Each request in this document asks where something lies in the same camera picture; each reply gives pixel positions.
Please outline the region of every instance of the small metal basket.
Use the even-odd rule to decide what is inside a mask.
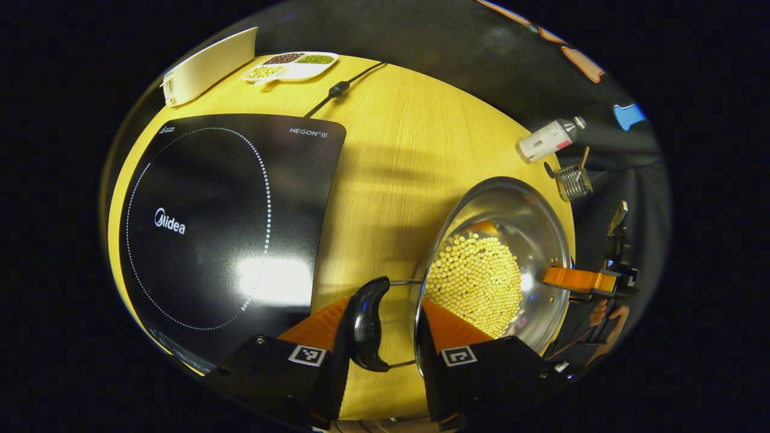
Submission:
[[[570,202],[578,197],[587,196],[594,192],[588,172],[581,164],[566,166],[554,173],[556,184],[559,187],[561,199]]]

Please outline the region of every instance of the white sectioned tray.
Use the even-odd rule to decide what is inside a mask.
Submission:
[[[318,76],[321,72],[327,70],[331,65],[336,63],[339,56],[337,54],[334,54],[333,52],[318,52],[318,51],[297,51],[297,52],[284,52],[281,54],[293,54],[293,53],[304,53],[302,57],[299,57],[297,60],[294,60],[293,62],[288,63],[273,63],[270,65],[265,65],[265,62],[268,62],[270,59],[272,59],[275,56],[271,56],[270,59],[265,59],[264,62],[261,62],[259,65],[254,66],[253,68],[246,71],[246,73],[243,74],[243,79],[248,82],[253,82],[255,86],[261,86],[262,84],[267,84],[268,82],[272,82],[275,80],[280,81],[305,81],[308,79],[311,79],[315,76]],[[324,65],[320,65],[317,63],[297,63],[298,61],[304,59],[308,55],[328,55],[329,57],[333,58],[331,63],[327,63]],[[276,71],[271,76],[267,77],[259,77],[259,78],[248,78],[248,75],[254,70],[262,66],[275,66],[275,67],[281,67],[278,71]]]

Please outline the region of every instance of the metal bowl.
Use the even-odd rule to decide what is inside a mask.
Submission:
[[[511,318],[504,335],[515,335],[533,351],[542,355],[558,332],[567,310],[569,293],[542,284],[546,269],[553,263],[571,264],[569,245],[556,213],[532,186],[510,177],[493,177],[469,190],[457,203],[437,238],[430,260],[422,263],[416,279],[422,284],[410,293],[417,306],[414,330],[417,329],[430,264],[437,258],[448,236],[466,233],[468,227],[491,222],[497,236],[507,245],[521,271],[522,300],[519,311]],[[415,334],[415,354],[417,338]],[[417,366],[422,374],[420,357]]]

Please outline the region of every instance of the black cooktop surface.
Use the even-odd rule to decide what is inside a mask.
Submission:
[[[310,314],[323,215],[345,129],[272,115],[173,120],[122,210],[120,260],[139,319],[206,372],[248,337]]]

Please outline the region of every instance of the black curved handle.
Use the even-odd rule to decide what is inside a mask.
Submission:
[[[346,339],[350,358],[369,371],[390,370],[380,358],[382,324],[380,301],[390,289],[390,280],[380,277],[364,284],[347,303],[345,309]]]

